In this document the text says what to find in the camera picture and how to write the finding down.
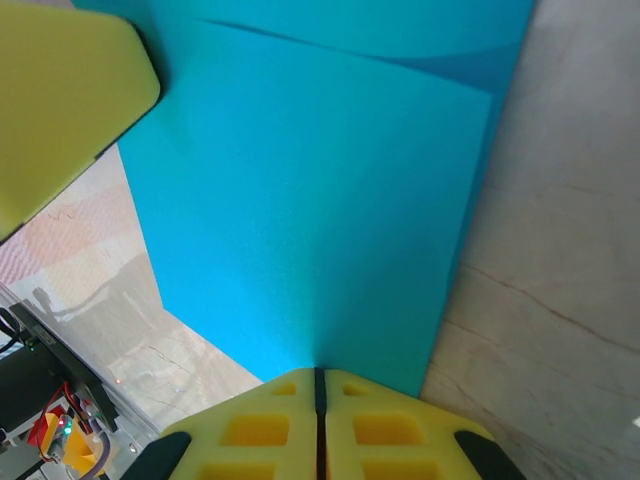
blue foam board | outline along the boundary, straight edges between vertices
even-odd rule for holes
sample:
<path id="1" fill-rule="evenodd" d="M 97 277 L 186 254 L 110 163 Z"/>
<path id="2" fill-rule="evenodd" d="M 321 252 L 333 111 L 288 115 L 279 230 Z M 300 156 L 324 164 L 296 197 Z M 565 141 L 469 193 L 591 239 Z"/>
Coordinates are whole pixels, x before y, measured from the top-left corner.
<path id="1" fill-rule="evenodd" d="M 417 394 L 528 9 L 474 50 L 412 42 L 407 15 L 369 43 L 388 7 L 346 35 L 289 2 L 75 3 L 133 21 L 166 87 L 120 142 L 166 308 L 263 380 L 320 365 Z"/>

